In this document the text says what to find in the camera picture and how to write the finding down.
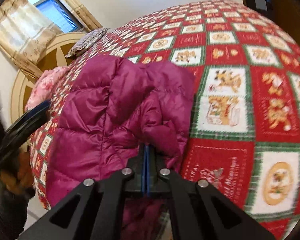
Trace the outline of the operator left hand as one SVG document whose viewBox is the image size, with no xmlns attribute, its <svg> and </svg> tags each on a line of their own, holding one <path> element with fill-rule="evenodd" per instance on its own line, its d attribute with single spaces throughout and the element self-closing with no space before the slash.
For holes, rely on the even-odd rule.
<svg viewBox="0 0 300 240">
<path fill-rule="evenodd" d="M 30 200 L 36 194 L 29 152 L 19 152 L 0 167 L 0 180 L 11 193 Z"/>
</svg>

